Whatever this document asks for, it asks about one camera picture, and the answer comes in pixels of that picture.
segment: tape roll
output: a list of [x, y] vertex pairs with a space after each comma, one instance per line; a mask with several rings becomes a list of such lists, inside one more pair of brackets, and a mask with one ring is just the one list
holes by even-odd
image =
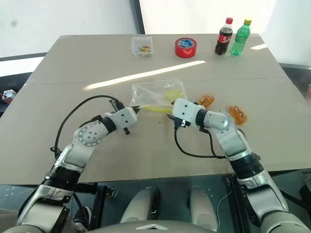
[[175, 41], [175, 54], [181, 58], [190, 58], [195, 55], [196, 41], [194, 39], [183, 37]]

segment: silver robot arm segment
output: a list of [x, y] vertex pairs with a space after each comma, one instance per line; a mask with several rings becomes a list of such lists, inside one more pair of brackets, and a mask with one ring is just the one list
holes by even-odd
[[[197, 128], [209, 128], [214, 133], [238, 177], [246, 208], [254, 224], [260, 226], [264, 224], [265, 219], [270, 219], [270, 222], [275, 219], [274, 224], [284, 226], [284, 223], [292, 219], [292, 224], [308, 229], [297, 217], [289, 213], [288, 205], [277, 185], [263, 168], [259, 156], [253, 153], [245, 135], [237, 129], [228, 112], [207, 111], [201, 105], [177, 99], [173, 107], [173, 116], [182, 120], [182, 126], [190, 124]], [[264, 232], [277, 232], [266, 225], [264, 224], [267, 231]]]
[[95, 147], [110, 133], [136, 122], [135, 111], [123, 108], [77, 129], [72, 143], [65, 147], [23, 208], [17, 225], [35, 226], [45, 233], [60, 232], [69, 213], [63, 203], [70, 201], [74, 187]]

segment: plastic bag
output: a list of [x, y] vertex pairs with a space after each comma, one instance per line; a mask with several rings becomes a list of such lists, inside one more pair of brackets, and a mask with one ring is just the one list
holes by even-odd
[[156, 82], [135, 83], [132, 86], [133, 96], [130, 106], [171, 105], [177, 98], [187, 99], [181, 80], [164, 80]]

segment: white table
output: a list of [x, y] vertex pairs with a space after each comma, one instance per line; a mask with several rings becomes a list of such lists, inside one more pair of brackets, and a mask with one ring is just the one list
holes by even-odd
[[[182, 36], [185, 35], [153, 35], [154, 54], [150, 58], [131, 54], [132, 35], [60, 37], [0, 118], [0, 184], [42, 181], [54, 162], [49, 148], [54, 145], [59, 125], [79, 102], [108, 94], [128, 105], [133, 83], [166, 79], [182, 80], [192, 101], [205, 93], [214, 94], [212, 110], [240, 105], [249, 119], [243, 130], [268, 170], [311, 167], [310, 108], [267, 48], [250, 49], [263, 44], [261, 38], [251, 35], [244, 54], [236, 57], [214, 53], [215, 34], [189, 35], [198, 43], [197, 54], [181, 59], [174, 54], [174, 42]], [[205, 63], [84, 90], [92, 83], [192, 61]], [[71, 142], [81, 123], [111, 110], [107, 100], [92, 100], [84, 105], [65, 125], [59, 147], [63, 149]], [[165, 114], [141, 110], [138, 123], [129, 130], [130, 135], [115, 132], [101, 142], [81, 182], [232, 172], [226, 160], [182, 154], [173, 140], [172, 121]], [[188, 152], [211, 154], [205, 134], [186, 128], [178, 131], [178, 137]], [[220, 155], [216, 140], [214, 147]]]

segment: bottle label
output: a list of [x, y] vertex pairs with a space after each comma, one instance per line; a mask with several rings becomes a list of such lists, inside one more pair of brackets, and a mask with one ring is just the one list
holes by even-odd
[[219, 37], [218, 37], [218, 41], [220, 43], [229, 43], [230, 42], [230, 39], [231, 39], [231, 36], [230, 35], [221, 35], [219, 34]]
[[241, 37], [239, 35], [235, 36], [234, 41], [239, 43], [239, 44], [246, 44], [248, 37]]

